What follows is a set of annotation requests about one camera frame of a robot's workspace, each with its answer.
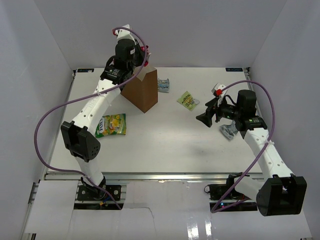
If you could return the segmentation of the silver blue snack packet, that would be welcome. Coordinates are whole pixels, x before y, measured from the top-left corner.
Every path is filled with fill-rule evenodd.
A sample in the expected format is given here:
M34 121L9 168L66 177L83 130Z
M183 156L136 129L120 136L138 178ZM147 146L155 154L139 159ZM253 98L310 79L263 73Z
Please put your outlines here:
M219 130L229 140L232 140L238 133L235 121L233 121L231 124L223 124L223 125L221 125L219 127Z

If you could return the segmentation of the green Fox's candy bag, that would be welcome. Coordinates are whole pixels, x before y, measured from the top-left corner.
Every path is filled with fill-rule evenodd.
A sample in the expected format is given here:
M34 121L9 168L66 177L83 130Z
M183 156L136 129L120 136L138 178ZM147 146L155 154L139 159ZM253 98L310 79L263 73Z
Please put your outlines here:
M95 130L95 137L102 138L113 135L126 135L126 114L114 114L103 116Z

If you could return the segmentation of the red pink snack packet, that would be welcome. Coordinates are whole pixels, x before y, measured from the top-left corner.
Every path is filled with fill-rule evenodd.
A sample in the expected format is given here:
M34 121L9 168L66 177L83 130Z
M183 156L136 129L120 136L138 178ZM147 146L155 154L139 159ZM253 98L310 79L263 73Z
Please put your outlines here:
M146 67L149 64L149 58L150 58L150 50L149 50L149 46L141 46L141 62L143 63L143 66Z

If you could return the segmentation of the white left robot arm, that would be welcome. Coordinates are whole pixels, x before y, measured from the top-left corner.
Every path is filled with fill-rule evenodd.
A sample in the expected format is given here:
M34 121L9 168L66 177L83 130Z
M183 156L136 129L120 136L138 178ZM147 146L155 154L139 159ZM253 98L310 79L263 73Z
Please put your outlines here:
M105 178L98 167L101 144L95 137L96 128L107 108L120 94L122 83L132 77L135 68L146 66L148 57L148 45L140 45L137 39L119 40L115 54L108 59L100 75L95 96L87 101L72 121L64 121L61 125L65 148L78 162L84 173L81 181L96 200L106 193Z

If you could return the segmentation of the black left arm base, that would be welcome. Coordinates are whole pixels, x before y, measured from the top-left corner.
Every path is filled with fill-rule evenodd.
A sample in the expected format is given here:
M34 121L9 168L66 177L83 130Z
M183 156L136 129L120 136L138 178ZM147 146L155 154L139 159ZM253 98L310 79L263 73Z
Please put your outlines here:
M103 186L114 198L115 201L121 199L121 185L104 185ZM77 201L113 201L104 191L92 186L79 185L77 192Z

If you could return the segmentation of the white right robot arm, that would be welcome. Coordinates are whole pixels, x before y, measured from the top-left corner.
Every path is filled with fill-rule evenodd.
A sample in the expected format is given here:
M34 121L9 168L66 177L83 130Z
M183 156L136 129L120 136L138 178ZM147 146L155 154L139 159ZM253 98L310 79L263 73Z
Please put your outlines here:
M213 91L214 99L207 102L205 113L197 120L207 127L225 118L234 121L236 130L257 158L264 182L252 179L247 172L233 178L225 188L226 195L236 200L244 195L255 201L263 216L300 214L307 190L304 177L296 176L282 160L275 145L269 140L270 132L265 121L256 114L256 94L240 90L235 104L228 104L221 89Z

